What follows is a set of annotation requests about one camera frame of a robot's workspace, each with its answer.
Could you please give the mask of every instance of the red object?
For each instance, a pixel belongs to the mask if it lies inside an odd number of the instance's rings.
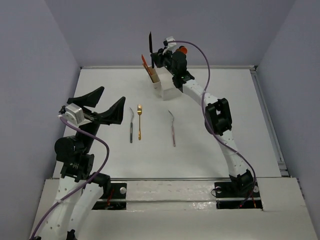
[[[184,53],[184,54],[187,54],[188,49],[187,49],[185,46],[181,46],[181,47],[179,47],[179,48],[177,49],[177,51],[180,51],[180,52],[182,52],[182,53]]]
[[[147,70],[147,72],[149,73],[149,75],[151,76],[152,74],[151,74],[151,72],[149,71],[149,68],[148,68],[148,64],[147,64],[147,62],[146,62],[146,60],[145,60],[145,57],[141,54],[141,59],[142,59],[142,62],[143,62],[143,64],[144,64],[144,66],[145,66],[145,69]]]
[[[108,197],[107,201],[106,201],[106,205],[109,206],[110,205],[110,199],[112,199],[112,195],[114,194],[114,189],[111,190],[110,196]]]

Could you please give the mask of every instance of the gold fork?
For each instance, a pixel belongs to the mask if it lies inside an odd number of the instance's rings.
[[[141,128],[140,128],[140,116],[142,114],[142,106],[141,106],[141,104],[138,104],[137,113],[139,115],[139,133],[138,133],[138,138],[139,138],[139,140],[141,140]]]

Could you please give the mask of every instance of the white platform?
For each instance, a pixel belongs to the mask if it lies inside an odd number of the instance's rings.
[[[206,69],[190,69],[202,86]],[[188,96],[162,101],[154,94],[144,69],[82,69],[75,97],[104,86],[95,108],[104,112],[125,96],[121,125],[102,125],[97,136],[110,146],[110,156],[102,171],[112,178],[228,178],[228,168],[216,140],[204,127],[201,108]],[[239,151],[252,164],[258,177],[280,177],[277,157],[266,127],[255,86],[248,69],[212,69],[208,92],[229,101],[232,131]],[[142,105],[141,132],[138,141],[138,115],[133,121],[133,143],[129,141],[131,112]],[[176,147],[171,136],[170,110],[175,116]],[[74,135],[67,128],[64,136]],[[93,171],[106,156],[103,145],[94,142]],[[57,162],[53,177],[60,177]]]
[[[78,240],[317,240],[295,178],[258,179],[260,209],[216,209],[213,181],[130,181],[127,210],[92,210]],[[36,225],[54,201],[45,182]]]

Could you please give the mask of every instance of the utensil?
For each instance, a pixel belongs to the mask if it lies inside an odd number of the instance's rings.
[[[151,32],[149,33],[149,51],[150,51],[151,54],[153,53],[153,50],[152,50],[152,35],[151,35]],[[152,60],[152,58],[151,58],[151,67],[152,67],[153,69],[155,68],[155,63],[154,63],[154,61]]]
[[[172,121],[171,121],[171,132],[172,132],[172,140],[173,140],[173,146],[176,146],[176,138],[175,138],[175,128],[174,128],[174,120],[175,117],[174,115],[168,110],[168,112],[171,114],[172,116]]]
[[[133,120],[135,117],[134,111],[132,110],[132,108],[130,107],[131,110],[131,122],[130,122],[130,143],[132,143],[132,133],[133,133],[133,128],[134,128],[134,124],[133,124]]]
[[[145,70],[148,72],[148,74],[149,74],[149,76],[151,77],[151,72],[150,72],[150,70],[149,70],[149,68],[148,68],[148,64],[147,64],[147,62],[146,62],[146,59],[145,59],[145,57],[141,54],[141,59],[142,59],[142,62],[143,62],[143,67],[145,68]]]
[[[140,124],[140,116],[142,114],[142,106],[141,106],[141,104],[138,104],[137,113],[139,115],[139,133],[138,133],[138,138],[139,138],[139,140],[141,140],[141,124]]]

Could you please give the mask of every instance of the table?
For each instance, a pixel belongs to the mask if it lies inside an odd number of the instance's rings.
[[[198,83],[205,85],[207,69],[190,69]],[[125,96],[121,125],[101,125],[97,133],[110,147],[108,163],[102,173],[113,179],[219,179],[228,178],[228,167],[216,140],[204,127],[200,106],[182,95],[163,101],[154,92],[143,68],[82,69],[75,97],[104,86],[94,109],[104,112]],[[239,152],[252,164],[258,178],[281,177],[278,158],[272,146],[266,121],[249,69],[212,69],[207,90],[229,101],[232,131]],[[142,105],[142,140],[138,141],[138,115],[133,121],[133,143],[129,141],[131,112]],[[170,110],[175,117],[176,147],[171,136]],[[66,128],[64,136],[74,135]],[[95,141],[93,171],[106,156],[105,147]],[[60,177],[62,163],[57,162],[54,178]]]

